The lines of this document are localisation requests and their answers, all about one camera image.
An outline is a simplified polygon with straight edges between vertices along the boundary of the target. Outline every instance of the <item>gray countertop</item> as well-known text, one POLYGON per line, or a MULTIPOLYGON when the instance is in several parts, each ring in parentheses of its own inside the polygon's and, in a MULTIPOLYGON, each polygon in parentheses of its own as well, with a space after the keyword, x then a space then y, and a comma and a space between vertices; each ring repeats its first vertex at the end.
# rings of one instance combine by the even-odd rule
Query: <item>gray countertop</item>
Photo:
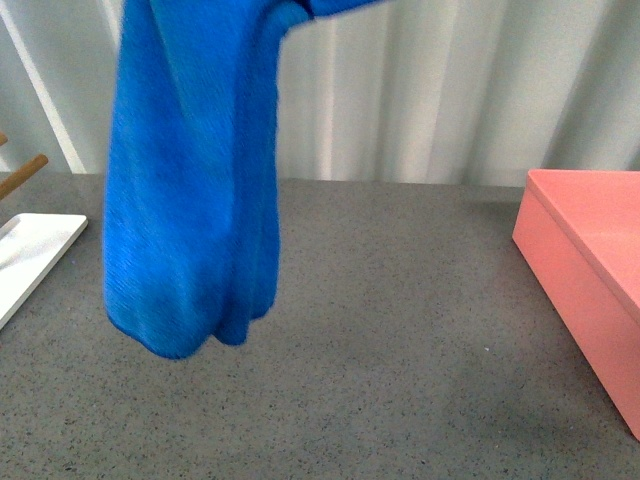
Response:
POLYGON ((640 478, 511 241, 522 190, 284 181, 276 306, 174 362, 105 316, 102 182, 0 203, 90 222, 0 331, 0 478, 640 478))

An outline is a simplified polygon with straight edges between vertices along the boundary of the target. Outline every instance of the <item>blue towel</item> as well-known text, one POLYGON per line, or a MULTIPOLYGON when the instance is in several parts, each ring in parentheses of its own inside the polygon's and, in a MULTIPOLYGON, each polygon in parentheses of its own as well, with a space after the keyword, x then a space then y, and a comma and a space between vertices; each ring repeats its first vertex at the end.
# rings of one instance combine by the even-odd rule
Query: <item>blue towel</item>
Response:
POLYGON ((287 31, 373 0, 126 0, 104 206, 111 322, 166 358, 246 341, 280 237, 276 74, 287 31))

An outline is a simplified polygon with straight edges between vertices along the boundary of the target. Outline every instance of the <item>white curtain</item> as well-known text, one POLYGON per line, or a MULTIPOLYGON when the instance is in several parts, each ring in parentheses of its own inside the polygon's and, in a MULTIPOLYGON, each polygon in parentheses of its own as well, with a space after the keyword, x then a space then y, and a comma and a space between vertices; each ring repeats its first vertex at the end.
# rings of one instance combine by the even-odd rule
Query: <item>white curtain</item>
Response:
MULTIPOLYGON (((0 0, 0 171, 102 172, 121 0, 0 0)), ((523 185, 640 169, 640 1, 391 0, 294 30, 281 177, 523 185)))

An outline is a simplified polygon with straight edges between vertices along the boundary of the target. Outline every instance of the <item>white tray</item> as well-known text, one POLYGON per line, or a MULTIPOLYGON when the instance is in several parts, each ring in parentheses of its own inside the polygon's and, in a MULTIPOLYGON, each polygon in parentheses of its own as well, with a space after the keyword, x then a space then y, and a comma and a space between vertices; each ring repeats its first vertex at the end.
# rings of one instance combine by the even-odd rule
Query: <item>white tray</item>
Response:
POLYGON ((0 229, 0 329, 86 226, 84 215, 22 213, 0 229))

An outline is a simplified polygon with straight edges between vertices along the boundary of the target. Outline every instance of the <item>wooden peg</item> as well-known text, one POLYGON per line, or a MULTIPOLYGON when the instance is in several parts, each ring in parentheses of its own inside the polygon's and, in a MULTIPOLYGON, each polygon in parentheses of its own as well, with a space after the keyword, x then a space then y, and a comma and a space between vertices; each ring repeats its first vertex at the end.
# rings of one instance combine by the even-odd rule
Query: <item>wooden peg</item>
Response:
POLYGON ((0 183, 0 200, 5 198, 11 192, 13 192, 16 188, 22 185, 24 182, 29 180, 38 170, 44 167, 47 163, 49 163, 49 159, 44 155, 40 154, 25 163, 18 170, 13 172, 9 178, 7 178, 4 182, 0 183))

